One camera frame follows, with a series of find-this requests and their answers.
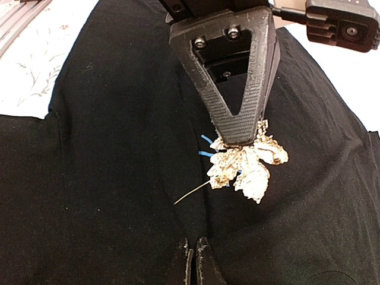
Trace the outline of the black t-shirt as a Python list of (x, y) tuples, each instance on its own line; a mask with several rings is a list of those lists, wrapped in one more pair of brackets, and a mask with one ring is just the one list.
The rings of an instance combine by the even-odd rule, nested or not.
[(227, 284), (378, 284), (379, 135), (285, 29), (267, 105), (289, 154), (257, 204), (206, 180), (216, 138), (157, 1), (100, 1), (44, 119), (1, 116), (2, 284), (176, 284), (206, 237)]

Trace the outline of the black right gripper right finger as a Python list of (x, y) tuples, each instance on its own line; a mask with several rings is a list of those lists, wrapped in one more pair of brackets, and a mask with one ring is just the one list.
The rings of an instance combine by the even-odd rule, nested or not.
[(206, 237), (201, 237), (196, 249), (197, 284), (226, 285)]

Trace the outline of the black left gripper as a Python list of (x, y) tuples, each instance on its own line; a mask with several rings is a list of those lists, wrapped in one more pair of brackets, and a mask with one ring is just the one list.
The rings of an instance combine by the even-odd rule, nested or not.
[[(218, 135), (226, 145), (253, 143), (280, 60), (269, 1), (159, 2), (178, 22), (170, 27), (169, 45), (202, 98)], [(234, 113), (217, 84), (240, 74), (246, 75), (246, 83), (237, 100), (239, 111)]]

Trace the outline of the sparkling brooch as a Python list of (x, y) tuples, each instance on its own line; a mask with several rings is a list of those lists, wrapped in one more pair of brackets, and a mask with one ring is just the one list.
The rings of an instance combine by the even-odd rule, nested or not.
[(287, 151), (272, 135), (267, 135), (267, 129), (268, 121), (259, 121), (253, 144), (241, 147), (228, 147), (220, 137), (212, 141), (202, 135), (201, 138), (214, 150), (214, 153), (199, 152), (199, 155), (210, 159), (208, 181), (189, 191), (175, 204), (207, 184), (211, 189), (221, 189), (228, 187), (230, 183), (235, 191), (242, 191), (244, 197), (259, 204), (267, 191), (270, 179), (270, 171), (265, 164), (280, 165), (289, 161)]

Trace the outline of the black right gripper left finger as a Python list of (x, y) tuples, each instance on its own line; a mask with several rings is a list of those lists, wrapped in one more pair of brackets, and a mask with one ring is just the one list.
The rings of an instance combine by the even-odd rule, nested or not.
[(190, 285), (193, 253), (194, 250), (190, 247), (188, 239), (184, 238), (178, 246), (176, 261), (176, 284)]

